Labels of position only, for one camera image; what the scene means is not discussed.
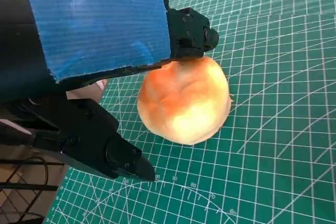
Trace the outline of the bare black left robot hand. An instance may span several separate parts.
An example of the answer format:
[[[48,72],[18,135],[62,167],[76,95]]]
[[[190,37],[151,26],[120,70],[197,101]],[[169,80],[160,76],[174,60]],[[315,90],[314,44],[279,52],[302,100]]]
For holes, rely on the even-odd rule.
[[[117,119],[66,93],[199,58],[217,44],[205,16],[169,0],[1,0],[1,144],[152,182],[153,166],[118,133]]]

